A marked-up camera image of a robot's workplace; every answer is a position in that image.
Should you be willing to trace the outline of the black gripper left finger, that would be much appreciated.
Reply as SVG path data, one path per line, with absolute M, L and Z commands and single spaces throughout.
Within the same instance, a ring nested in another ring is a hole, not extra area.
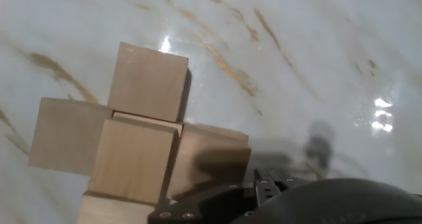
M 248 217 L 282 191 L 283 177 L 274 169 L 254 170 L 253 182 L 224 184 L 159 205 L 148 224 L 231 223 Z

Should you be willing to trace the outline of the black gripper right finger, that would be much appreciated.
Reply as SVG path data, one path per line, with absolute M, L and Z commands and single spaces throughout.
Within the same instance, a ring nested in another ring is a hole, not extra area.
M 282 188 L 295 188 L 309 184 L 310 182 L 297 177 L 282 177 L 280 183 Z

